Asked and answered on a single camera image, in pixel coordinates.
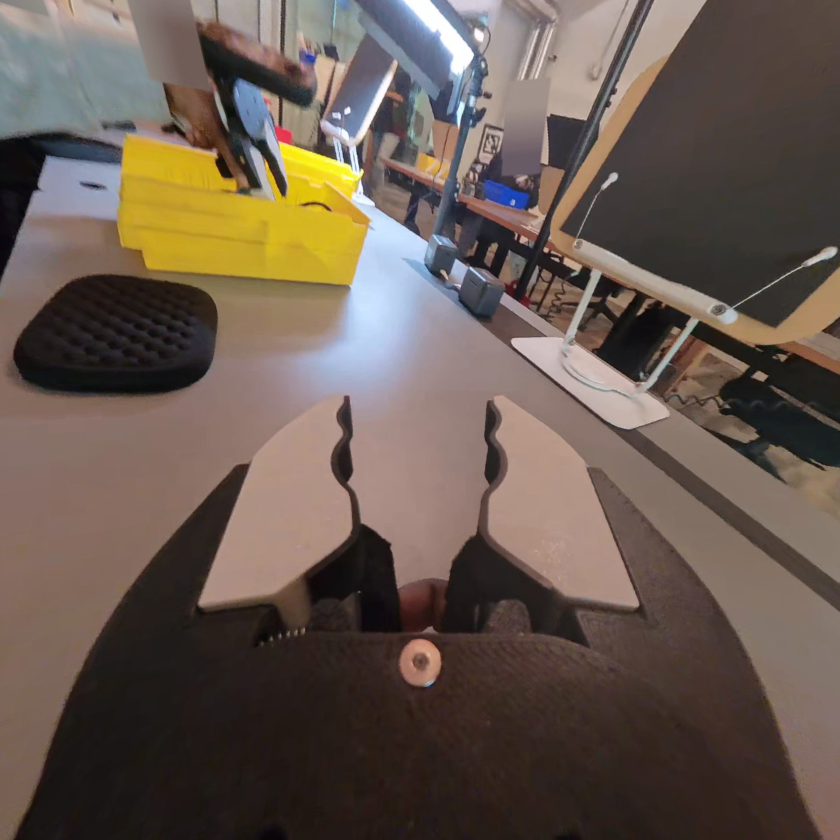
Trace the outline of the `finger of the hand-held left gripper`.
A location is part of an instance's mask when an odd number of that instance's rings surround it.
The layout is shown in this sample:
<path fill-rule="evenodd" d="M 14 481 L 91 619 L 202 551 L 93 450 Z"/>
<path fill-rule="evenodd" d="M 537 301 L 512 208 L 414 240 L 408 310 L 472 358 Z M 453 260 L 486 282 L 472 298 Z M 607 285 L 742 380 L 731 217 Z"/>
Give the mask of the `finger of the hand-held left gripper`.
<path fill-rule="evenodd" d="M 262 135 L 261 154 L 275 180 L 279 194 L 285 198 L 288 193 L 288 179 L 280 145 L 277 140 L 277 133 L 275 128 L 263 128 Z"/>
<path fill-rule="evenodd" d="M 266 141 L 238 141 L 238 168 L 243 172 L 249 194 L 275 201 L 276 196 L 270 178 L 269 163 L 272 162 L 270 146 Z"/>

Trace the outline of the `person's left forearm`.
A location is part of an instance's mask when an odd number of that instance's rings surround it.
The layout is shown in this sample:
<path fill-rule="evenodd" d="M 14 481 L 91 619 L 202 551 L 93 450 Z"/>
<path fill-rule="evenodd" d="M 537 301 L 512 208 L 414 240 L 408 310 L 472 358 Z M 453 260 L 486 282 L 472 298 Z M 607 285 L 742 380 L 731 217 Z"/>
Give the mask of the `person's left forearm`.
<path fill-rule="evenodd" d="M 2 140 L 170 120 L 136 35 L 2 4 Z"/>

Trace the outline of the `person's left hand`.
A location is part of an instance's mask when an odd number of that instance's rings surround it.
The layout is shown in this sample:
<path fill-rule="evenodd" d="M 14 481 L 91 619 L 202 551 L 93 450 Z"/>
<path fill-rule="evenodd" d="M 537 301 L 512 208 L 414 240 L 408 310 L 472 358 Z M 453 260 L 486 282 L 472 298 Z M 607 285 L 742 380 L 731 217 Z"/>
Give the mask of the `person's left hand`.
<path fill-rule="evenodd" d="M 171 116 L 181 126 L 185 140 L 197 149 L 228 157 L 230 148 L 214 94 L 166 83 L 163 89 Z"/>

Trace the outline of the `led light panel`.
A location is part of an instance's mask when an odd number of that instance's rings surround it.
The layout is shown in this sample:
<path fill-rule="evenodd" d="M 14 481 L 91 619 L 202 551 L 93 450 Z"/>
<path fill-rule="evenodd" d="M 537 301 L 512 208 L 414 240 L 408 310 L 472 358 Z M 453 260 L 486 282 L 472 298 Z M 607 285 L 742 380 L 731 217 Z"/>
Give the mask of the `led light panel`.
<path fill-rule="evenodd" d="M 435 99 L 478 57 L 472 28 L 446 1 L 358 1 L 364 32 Z"/>

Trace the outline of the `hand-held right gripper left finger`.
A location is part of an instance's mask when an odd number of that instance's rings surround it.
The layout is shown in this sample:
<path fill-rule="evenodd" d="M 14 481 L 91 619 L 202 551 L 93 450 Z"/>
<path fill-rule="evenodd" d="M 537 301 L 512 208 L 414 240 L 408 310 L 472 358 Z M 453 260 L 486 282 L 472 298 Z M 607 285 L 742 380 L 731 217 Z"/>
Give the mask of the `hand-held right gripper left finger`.
<path fill-rule="evenodd" d="M 350 398 L 331 396 L 277 431 L 251 459 L 197 607 L 309 613 L 309 578 L 361 527 Z"/>

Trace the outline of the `wood-framed black panel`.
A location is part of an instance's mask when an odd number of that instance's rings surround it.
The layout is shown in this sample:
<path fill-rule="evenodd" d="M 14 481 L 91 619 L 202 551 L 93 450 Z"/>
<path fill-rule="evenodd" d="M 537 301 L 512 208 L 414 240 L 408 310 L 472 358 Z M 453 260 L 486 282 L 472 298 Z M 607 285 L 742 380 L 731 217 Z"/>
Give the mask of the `wood-framed black panel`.
<path fill-rule="evenodd" d="M 552 224 L 648 273 L 734 304 L 748 343 L 807 339 L 838 320 L 839 3 L 709 1 L 635 80 Z"/>
<path fill-rule="evenodd" d="M 371 35 L 362 38 L 321 119 L 326 136 L 354 150 L 391 87 L 397 61 Z"/>

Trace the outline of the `black foam wrist pad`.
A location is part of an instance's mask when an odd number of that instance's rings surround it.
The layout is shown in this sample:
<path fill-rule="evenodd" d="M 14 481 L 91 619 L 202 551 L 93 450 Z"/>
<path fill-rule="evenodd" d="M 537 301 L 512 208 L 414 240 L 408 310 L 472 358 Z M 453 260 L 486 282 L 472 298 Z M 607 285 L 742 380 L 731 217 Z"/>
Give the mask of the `black foam wrist pad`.
<path fill-rule="evenodd" d="M 216 303 L 202 289 L 84 276 L 36 312 L 17 338 L 13 360 L 25 382 L 47 391 L 168 393 L 204 378 L 216 337 Z"/>

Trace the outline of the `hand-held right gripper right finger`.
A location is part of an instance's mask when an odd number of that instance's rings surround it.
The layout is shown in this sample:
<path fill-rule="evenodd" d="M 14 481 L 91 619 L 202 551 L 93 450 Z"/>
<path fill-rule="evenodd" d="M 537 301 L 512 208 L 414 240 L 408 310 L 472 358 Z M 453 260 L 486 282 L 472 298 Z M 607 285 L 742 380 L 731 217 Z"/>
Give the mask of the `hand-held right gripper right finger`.
<path fill-rule="evenodd" d="M 487 404 L 478 532 L 515 569 L 575 606 L 636 611 L 634 583 L 584 459 L 504 395 Z"/>

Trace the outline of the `long wooden table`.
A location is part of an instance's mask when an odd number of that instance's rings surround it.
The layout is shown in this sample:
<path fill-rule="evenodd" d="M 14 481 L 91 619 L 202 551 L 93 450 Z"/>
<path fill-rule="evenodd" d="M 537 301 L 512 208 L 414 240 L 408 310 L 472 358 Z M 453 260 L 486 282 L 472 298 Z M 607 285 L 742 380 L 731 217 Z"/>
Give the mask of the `long wooden table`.
<path fill-rule="evenodd" d="M 445 187 L 444 179 L 436 177 L 433 172 L 425 172 L 410 164 L 392 159 L 384 159 L 383 165 L 386 176 L 395 173 L 400 175 L 401 185 L 412 196 L 409 201 L 410 207 L 421 201 L 428 201 L 436 206 L 441 203 Z M 522 239 L 526 255 L 536 243 L 538 218 L 529 211 L 506 207 L 473 196 L 459 197 L 456 199 L 456 204 L 502 226 L 511 231 L 515 237 Z M 779 361 L 781 356 L 786 354 L 799 356 L 826 371 L 835 375 L 839 374 L 838 350 L 815 346 L 810 340 L 800 339 L 782 344 L 758 345 L 735 339 L 707 325 L 700 326 L 700 338 L 719 350 L 735 349 L 736 357 L 755 367 L 759 367 L 766 360 Z"/>

